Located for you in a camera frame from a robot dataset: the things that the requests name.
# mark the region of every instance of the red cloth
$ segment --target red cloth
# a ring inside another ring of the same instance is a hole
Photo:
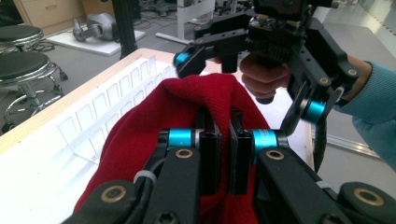
[[[245,129],[268,128],[245,88],[232,75],[213,74],[166,79],[140,105],[124,115],[110,132],[97,172],[80,197],[76,210],[99,185],[133,180],[156,147],[159,131],[193,128],[196,110],[206,106],[222,134],[219,192],[201,197],[201,223],[257,223],[251,206],[254,168],[247,195],[227,195],[230,108],[243,111]]]

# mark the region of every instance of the metal stool leg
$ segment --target metal stool leg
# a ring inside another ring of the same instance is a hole
[[[22,83],[18,88],[26,95],[33,108],[37,109],[38,111],[43,110],[43,104],[41,104],[38,100],[37,93],[29,82]]]

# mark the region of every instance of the black stool seat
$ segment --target black stool seat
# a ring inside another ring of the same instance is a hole
[[[34,76],[49,66],[50,58],[38,52],[14,52],[0,56],[0,79]]]
[[[11,25],[0,27],[0,47],[12,47],[40,40],[43,31],[34,26]]]

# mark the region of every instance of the zip tie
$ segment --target zip tie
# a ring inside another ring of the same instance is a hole
[[[324,180],[320,180],[317,182],[317,185],[321,188],[321,189],[332,189],[332,185]]]
[[[137,178],[139,178],[139,177],[146,177],[146,178],[150,179],[152,181],[152,184],[155,184],[155,182],[157,181],[157,176],[148,170],[141,170],[141,171],[137,172],[136,175],[134,176],[134,183],[136,182]]]

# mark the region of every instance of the person's hand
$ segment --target person's hand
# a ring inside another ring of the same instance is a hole
[[[278,67],[267,68],[259,61],[259,57],[249,54],[239,64],[243,73],[242,81],[247,90],[256,98],[270,98],[276,94],[279,87],[288,87],[290,69],[286,64]]]

